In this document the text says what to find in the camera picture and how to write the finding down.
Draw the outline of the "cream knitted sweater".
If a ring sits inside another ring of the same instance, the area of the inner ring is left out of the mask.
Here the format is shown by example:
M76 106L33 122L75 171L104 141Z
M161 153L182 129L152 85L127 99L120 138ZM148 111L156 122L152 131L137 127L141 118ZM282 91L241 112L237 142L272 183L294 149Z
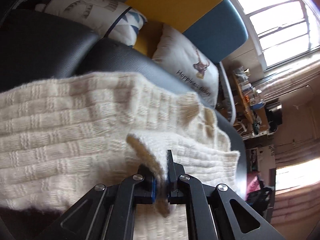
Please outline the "cream knitted sweater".
M1 207L63 212L140 164L162 190L167 150L204 184L237 188L240 154L195 93L176 95L120 72L16 87L1 94Z

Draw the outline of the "pink red cloth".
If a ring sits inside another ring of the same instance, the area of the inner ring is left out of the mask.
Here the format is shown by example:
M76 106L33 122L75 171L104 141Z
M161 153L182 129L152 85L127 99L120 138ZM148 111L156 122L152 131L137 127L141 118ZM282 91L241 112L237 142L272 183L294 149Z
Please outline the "pink red cloth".
M259 184L259 180L257 178L257 175L258 174L256 172L252 172L252 173L247 174L247 187L246 187L245 199L248 198L248 195L251 192L260 190L260 184Z

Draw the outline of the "cluttered wooden side table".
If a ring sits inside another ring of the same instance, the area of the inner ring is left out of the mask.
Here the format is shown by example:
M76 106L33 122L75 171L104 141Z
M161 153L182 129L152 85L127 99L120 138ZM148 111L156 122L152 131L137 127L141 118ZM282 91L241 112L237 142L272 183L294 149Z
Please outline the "cluttered wooden side table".
M244 67L236 68L232 72L236 89L234 127L244 140L267 135L269 128L265 107L256 111L250 109L251 105L265 101L262 91L250 83L249 76L249 69Z

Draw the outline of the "black appliance on table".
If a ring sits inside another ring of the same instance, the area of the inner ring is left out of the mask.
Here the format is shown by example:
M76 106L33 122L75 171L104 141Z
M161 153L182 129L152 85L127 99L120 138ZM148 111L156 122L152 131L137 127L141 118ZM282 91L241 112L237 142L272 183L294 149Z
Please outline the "black appliance on table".
M280 101L269 103L265 106L266 117L268 121L268 130L274 133L278 126L283 124L282 104Z

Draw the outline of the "blue kettle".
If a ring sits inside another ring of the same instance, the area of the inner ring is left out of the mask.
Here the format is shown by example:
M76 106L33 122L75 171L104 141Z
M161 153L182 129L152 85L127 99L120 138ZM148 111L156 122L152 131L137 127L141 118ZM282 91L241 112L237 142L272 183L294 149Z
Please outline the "blue kettle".
M265 102L261 101L259 103L256 103L255 105L251 105L250 109L253 111L259 110L265 106Z

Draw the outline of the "beige window curtain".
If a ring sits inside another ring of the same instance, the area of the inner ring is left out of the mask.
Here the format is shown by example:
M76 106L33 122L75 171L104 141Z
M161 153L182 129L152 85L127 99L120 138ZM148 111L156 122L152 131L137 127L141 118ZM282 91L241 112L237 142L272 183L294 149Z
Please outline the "beige window curtain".
M256 85L262 91L265 101L271 101L283 94L295 90L319 76L319 59L290 68Z

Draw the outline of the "deer print white pillow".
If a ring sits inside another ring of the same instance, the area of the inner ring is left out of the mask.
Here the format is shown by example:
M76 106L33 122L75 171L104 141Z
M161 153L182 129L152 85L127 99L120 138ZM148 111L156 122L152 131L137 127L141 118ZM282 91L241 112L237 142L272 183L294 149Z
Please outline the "deer print white pillow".
M165 24L152 57L164 70L195 90L215 108L219 93L219 71L182 33Z

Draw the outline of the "black leather ottoman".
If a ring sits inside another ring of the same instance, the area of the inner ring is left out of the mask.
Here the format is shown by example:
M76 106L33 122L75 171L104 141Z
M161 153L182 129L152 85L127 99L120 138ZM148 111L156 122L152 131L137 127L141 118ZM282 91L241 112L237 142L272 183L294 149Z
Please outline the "black leather ottoman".
M35 80L71 77L89 72L139 72L155 85L175 94L191 88L151 59L122 43L104 38L88 27L31 10L13 10L1 24L1 92ZM237 194L246 195L245 146L226 118L218 126L240 151L236 170ZM1 208L1 239L34 239L59 217L51 211L10 211Z

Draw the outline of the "zebra print pillow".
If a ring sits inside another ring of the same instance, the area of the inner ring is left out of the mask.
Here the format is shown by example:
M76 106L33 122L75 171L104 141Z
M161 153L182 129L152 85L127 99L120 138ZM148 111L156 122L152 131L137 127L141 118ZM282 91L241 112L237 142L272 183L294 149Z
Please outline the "zebra print pillow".
M147 18L138 10L115 0L44 0L35 10L81 23L101 38L129 47L136 44Z

